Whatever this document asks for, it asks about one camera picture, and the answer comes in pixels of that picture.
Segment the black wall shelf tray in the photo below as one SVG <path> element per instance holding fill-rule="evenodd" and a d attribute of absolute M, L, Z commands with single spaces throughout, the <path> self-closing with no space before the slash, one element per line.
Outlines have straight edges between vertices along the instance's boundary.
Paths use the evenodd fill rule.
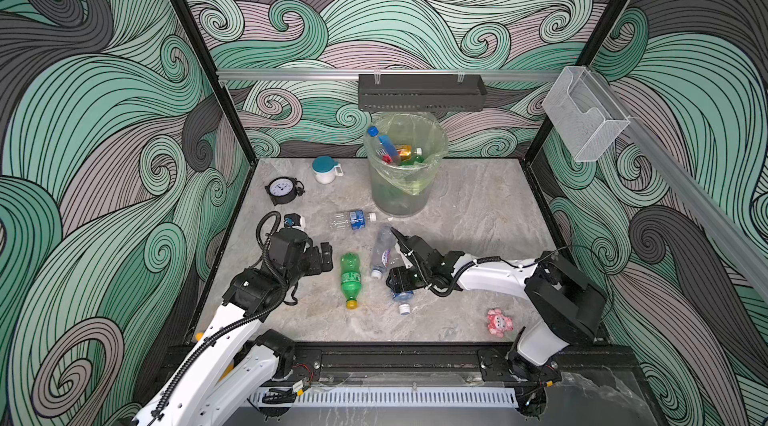
<path fill-rule="evenodd" d="M 480 75 L 365 74 L 358 106 L 366 112 L 477 112 L 488 96 Z"/>

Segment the tall clear bottle white cap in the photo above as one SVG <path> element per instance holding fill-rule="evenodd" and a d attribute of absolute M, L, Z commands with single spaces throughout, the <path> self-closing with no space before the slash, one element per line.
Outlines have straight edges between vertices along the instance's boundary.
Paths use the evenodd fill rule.
<path fill-rule="evenodd" d="M 389 225 L 382 225 L 377 233 L 371 253 L 371 277 L 381 279 L 387 272 L 390 256 L 395 248 L 396 239 Z"/>

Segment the mesh bin with green bag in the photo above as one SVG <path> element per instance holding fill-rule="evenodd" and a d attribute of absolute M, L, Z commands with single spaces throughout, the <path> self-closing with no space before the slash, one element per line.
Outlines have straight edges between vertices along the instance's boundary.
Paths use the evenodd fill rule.
<path fill-rule="evenodd" d="M 373 115 L 363 136 L 375 205 L 397 217 L 425 208 L 448 137 L 434 115 L 382 112 Z"/>

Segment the red yellow tea bottle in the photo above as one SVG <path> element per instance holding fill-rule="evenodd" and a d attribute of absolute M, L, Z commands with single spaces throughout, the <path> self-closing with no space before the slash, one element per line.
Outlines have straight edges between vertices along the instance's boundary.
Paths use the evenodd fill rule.
<path fill-rule="evenodd" d="M 396 147 L 396 151 L 401 161 L 409 160 L 413 155 L 413 149 L 409 145 L 399 145 Z"/>

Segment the pink flower toy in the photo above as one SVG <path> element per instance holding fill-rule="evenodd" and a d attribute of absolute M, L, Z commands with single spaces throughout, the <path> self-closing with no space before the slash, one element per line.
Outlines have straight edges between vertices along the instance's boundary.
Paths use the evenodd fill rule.
<path fill-rule="evenodd" d="M 495 337 L 504 338 L 514 329 L 513 321 L 501 309 L 494 308 L 487 312 L 488 332 Z"/>

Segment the clear acrylic wall holder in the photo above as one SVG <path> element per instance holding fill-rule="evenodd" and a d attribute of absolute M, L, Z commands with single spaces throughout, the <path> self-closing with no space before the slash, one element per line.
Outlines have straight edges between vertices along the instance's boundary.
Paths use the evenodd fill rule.
<path fill-rule="evenodd" d="M 578 163 L 596 162 L 630 124 L 609 83 L 585 66 L 565 67 L 543 108 Z"/>

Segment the small clear bottle blue label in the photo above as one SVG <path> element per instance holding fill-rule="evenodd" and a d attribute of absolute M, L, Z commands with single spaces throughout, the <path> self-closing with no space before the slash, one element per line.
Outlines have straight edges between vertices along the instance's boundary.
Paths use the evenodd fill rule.
<path fill-rule="evenodd" d="M 414 293 L 412 291 L 404 291 L 401 293 L 393 294 L 393 301 L 398 307 L 398 312 L 401 316 L 407 316 L 411 314 L 411 301 Z"/>

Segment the black round alarm clock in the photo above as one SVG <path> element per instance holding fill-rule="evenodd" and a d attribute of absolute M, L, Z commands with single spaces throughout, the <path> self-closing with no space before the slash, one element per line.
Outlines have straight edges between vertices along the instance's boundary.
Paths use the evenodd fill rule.
<path fill-rule="evenodd" d="M 301 181 L 293 177 L 277 177 L 264 187 L 274 206 L 289 204 L 305 193 Z"/>

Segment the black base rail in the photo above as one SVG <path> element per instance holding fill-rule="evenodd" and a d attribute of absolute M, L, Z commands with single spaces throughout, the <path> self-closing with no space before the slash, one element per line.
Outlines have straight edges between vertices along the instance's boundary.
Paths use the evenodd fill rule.
<path fill-rule="evenodd" d="M 298 342 L 294 362 L 316 379 L 352 373 L 456 373 L 512 382 L 509 343 Z"/>

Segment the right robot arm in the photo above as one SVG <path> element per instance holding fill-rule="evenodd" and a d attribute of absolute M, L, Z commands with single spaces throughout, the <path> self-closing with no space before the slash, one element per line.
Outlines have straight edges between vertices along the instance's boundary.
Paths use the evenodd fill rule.
<path fill-rule="evenodd" d="M 606 295 L 603 289 L 556 250 L 534 259 L 478 257 L 463 251 L 446 254 L 419 236 L 395 234 L 403 261 L 388 273 L 395 293 L 426 289 L 446 298 L 459 291 L 490 291 L 528 300 L 539 320 L 515 340 L 512 357 L 542 367 L 568 346 L 593 344 Z"/>

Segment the clear bottle blue label white cap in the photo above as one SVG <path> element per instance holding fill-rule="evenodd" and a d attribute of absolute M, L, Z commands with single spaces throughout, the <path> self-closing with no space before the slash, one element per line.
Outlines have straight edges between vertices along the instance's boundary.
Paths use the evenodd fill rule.
<path fill-rule="evenodd" d="M 375 212 L 355 209 L 334 213 L 331 217 L 330 225 L 332 229 L 360 230 L 376 221 L 377 214 Z"/>

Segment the green soda bottle yellow cap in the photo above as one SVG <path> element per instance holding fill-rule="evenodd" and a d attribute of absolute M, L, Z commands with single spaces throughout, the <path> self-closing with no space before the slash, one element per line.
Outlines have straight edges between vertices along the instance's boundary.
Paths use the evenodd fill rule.
<path fill-rule="evenodd" d="M 340 287 L 347 309 L 358 307 L 357 297 L 361 291 L 360 258 L 356 253 L 346 253 L 341 257 Z"/>

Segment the white mug with teal lid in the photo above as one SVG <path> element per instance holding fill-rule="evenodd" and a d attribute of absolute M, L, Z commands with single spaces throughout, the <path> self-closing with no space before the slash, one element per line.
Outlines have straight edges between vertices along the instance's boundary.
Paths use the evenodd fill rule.
<path fill-rule="evenodd" d="M 311 165 L 315 180 L 321 185 L 333 183 L 338 177 L 343 177 L 341 164 L 330 156 L 320 156 Z"/>

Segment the clear bottle blue scenic label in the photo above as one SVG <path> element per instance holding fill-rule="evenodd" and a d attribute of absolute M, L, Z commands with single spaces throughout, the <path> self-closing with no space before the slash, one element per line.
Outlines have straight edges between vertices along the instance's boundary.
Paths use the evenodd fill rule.
<path fill-rule="evenodd" d="M 367 129 L 367 133 L 376 144 L 375 151 L 377 156 L 386 164 L 398 166 L 400 164 L 400 155 L 390 138 L 382 134 L 376 126 L 370 126 Z"/>

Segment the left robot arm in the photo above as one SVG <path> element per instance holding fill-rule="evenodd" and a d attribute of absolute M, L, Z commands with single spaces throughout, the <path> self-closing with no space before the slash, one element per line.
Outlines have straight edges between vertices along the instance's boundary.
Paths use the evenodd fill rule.
<path fill-rule="evenodd" d="M 297 362 L 295 342 L 263 324 L 279 307 L 296 304 L 300 279 L 332 271 L 333 249 L 283 223 L 278 212 L 268 216 L 270 231 L 257 225 L 259 261 L 232 279 L 201 338 L 130 424 L 223 425 L 273 380 L 288 382 L 283 391 L 291 398 L 309 386 L 315 370 Z"/>

